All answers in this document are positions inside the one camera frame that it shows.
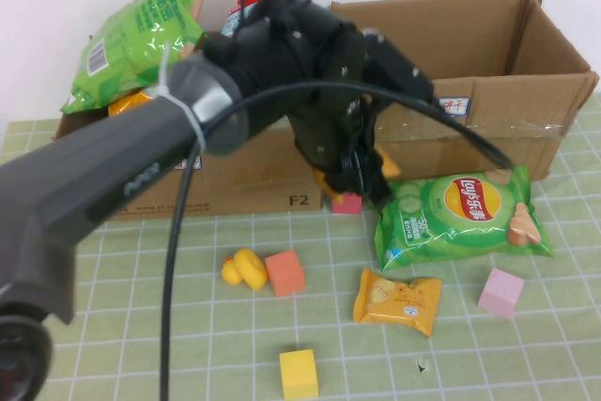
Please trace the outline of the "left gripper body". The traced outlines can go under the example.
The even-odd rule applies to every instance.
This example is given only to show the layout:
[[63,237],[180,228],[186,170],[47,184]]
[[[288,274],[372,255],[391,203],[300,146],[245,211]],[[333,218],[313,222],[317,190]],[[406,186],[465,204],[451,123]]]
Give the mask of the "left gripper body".
[[316,90],[288,118],[298,151],[326,175],[363,171],[374,160],[374,115],[362,94]]

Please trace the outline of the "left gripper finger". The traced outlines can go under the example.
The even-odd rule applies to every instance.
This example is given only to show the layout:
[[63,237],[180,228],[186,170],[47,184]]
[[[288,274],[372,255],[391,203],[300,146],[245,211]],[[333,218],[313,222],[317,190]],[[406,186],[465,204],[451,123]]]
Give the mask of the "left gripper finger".
[[367,198],[375,207],[386,207],[393,200],[387,181],[393,177],[393,160],[386,152],[371,150],[367,156]]
[[360,177],[327,174],[324,178],[327,188],[334,195],[353,193],[363,196],[363,182]]

